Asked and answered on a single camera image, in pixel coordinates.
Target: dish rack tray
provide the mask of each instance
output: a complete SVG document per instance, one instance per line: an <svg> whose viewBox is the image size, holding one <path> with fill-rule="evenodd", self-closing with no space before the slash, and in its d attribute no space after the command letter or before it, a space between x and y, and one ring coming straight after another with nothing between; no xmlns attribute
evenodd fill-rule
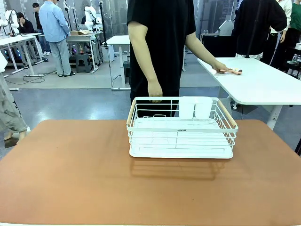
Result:
<svg viewBox="0 0 301 226"><path fill-rule="evenodd" d="M164 103L153 104L151 100ZM207 120L181 120L179 100L179 97L137 97L132 102L127 119L130 155L138 158L232 158L238 125L223 103L212 98L211 114ZM140 111L166 112L159 110L159 105L165 105L165 109L170 106L168 112L175 113L175 117L138 117Z"/></svg>

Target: sneaker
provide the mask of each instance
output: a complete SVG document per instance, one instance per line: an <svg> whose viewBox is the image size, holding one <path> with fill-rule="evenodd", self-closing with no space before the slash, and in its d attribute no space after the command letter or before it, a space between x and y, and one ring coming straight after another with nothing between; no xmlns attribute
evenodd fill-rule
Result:
<svg viewBox="0 0 301 226"><path fill-rule="evenodd" d="M75 75L75 73L71 72L70 75L64 75L64 77L69 77L69 76L73 76L73 75Z"/></svg>

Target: hand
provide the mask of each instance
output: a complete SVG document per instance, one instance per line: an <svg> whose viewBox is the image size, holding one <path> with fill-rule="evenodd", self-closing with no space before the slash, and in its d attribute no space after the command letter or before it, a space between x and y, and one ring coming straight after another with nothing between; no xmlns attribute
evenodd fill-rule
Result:
<svg viewBox="0 0 301 226"><path fill-rule="evenodd" d="M225 73L225 72L229 71L229 68L227 68L226 65L224 65L223 63L221 63L217 60L211 66L218 73Z"/></svg>
<svg viewBox="0 0 301 226"><path fill-rule="evenodd" d="M281 35L281 38L280 38L280 43L283 43L284 40L285 40L285 34L283 33L283 34Z"/></svg>
<svg viewBox="0 0 301 226"><path fill-rule="evenodd" d="M148 85L148 91L150 97L162 97L162 88L158 81L150 81ZM153 103L160 103L160 100L153 100Z"/></svg>

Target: white cup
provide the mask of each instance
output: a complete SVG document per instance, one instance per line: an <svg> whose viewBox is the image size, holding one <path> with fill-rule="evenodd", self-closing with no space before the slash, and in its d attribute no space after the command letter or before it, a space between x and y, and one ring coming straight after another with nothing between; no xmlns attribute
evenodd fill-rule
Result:
<svg viewBox="0 0 301 226"><path fill-rule="evenodd" d="M213 100L211 97L197 97L196 98L196 118L209 119L211 114Z"/></svg>
<svg viewBox="0 0 301 226"><path fill-rule="evenodd" d="M179 102L179 117L180 119L192 119L194 113L195 98L180 97Z"/></svg>

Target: concrete floor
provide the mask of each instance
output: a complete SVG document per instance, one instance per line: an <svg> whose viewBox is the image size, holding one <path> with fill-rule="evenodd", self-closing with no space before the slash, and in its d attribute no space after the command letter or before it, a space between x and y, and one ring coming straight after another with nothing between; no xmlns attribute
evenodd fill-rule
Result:
<svg viewBox="0 0 301 226"><path fill-rule="evenodd" d="M181 96L217 97L218 87L181 88ZM126 119L130 109L129 91L111 89L22 89L13 92L19 109L31 129L47 119ZM266 122L269 113L261 106L244 106L233 111L235 119L258 119ZM301 106L285 106L274 131L295 149L301 137ZM68 131L58 131L64 136ZM4 148L3 133L0 133L0 159L11 148Z"/></svg>
<svg viewBox="0 0 301 226"><path fill-rule="evenodd" d="M55 63L52 56L48 56L49 62L43 62L34 65L33 69L36 74L46 74L55 71ZM186 72L182 73L181 87L217 87L218 83L209 75L209 73L202 67L197 58L193 54L185 55ZM4 75L13 72L12 67L6 67ZM67 78L59 78L56 74L49 74L43 80L35 80L33 82L24 82L23 76L29 74L30 70L26 69L16 74L10 75L6 78L10 88L21 89L98 89L98 88L111 88L111 76L114 81L114 87L122 87L119 57L111 63L111 73L109 64L102 64L99 69L94 73L76 73L76 75Z"/></svg>

